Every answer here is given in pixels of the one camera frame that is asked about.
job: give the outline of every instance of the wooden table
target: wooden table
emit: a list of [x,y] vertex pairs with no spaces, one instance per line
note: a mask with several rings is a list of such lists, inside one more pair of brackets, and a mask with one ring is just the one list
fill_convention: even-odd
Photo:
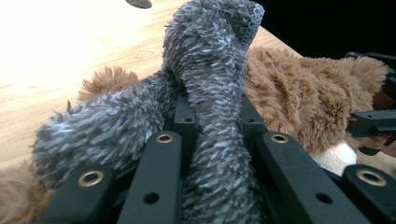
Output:
[[[35,131],[77,101],[93,71],[157,71],[164,26],[184,2],[152,0],[141,9],[125,0],[1,1],[0,169],[29,159]],[[298,55],[262,28],[252,46]]]

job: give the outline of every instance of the gray fuzzy plush toy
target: gray fuzzy plush toy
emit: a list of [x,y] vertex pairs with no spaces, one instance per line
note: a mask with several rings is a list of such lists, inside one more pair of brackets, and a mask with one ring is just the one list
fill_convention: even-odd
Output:
[[160,71],[132,88],[69,106],[37,132],[32,159],[46,185],[59,188],[80,166],[137,165],[143,145],[174,115],[184,85],[202,130],[184,180],[183,220],[263,223],[239,125],[246,52],[263,12],[248,0],[182,6],[166,28]]

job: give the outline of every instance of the brown fur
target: brown fur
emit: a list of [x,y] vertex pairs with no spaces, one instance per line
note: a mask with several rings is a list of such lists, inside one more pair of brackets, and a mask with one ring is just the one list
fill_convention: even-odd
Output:
[[132,87],[139,83],[134,72],[126,72],[120,67],[106,67],[102,72],[95,72],[91,81],[83,80],[82,88],[78,92],[80,101],[90,101],[106,92],[115,93],[125,87]]
[[[370,110],[373,93],[387,73],[379,61],[294,58],[273,49],[251,49],[247,54],[247,96],[270,131],[288,133],[312,152],[323,151],[346,139],[347,118]],[[138,84],[135,73],[105,68],[84,80],[80,101]],[[51,195],[34,166],[23,163],[0,173],[0,224],[38,220]]]
[[0,171],[0,223],[37,221],[52,196],[28,162]]
[[308,152],[320,152],[346,140],[347,119],[372,110],[387,67],[371,58],[331,60],[291,57],[287,52],[255,48],[247,53],[246,95],[272,132],[288,133]]

